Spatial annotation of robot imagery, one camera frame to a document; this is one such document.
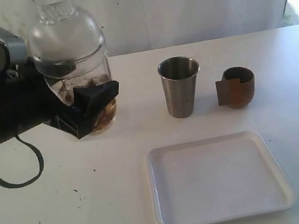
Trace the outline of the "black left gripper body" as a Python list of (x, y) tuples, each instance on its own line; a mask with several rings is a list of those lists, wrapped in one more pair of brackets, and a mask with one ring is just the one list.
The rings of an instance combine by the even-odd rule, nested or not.
[(53, 93), (31, 60), (0, 71), (0, 144), (48, 123), (80, 139), (93, 131), (82, 90), (77, 105), (67, 106)]

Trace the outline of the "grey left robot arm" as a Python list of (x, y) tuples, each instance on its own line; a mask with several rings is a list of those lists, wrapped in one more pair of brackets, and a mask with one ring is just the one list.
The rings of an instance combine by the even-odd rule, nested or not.
[(37, 71), (32, 58), (0, 71), (0, 144), (40, 124), (81, 139), (119, 93), (119, 83), (74, 88), (73, 104), (63, 103)]

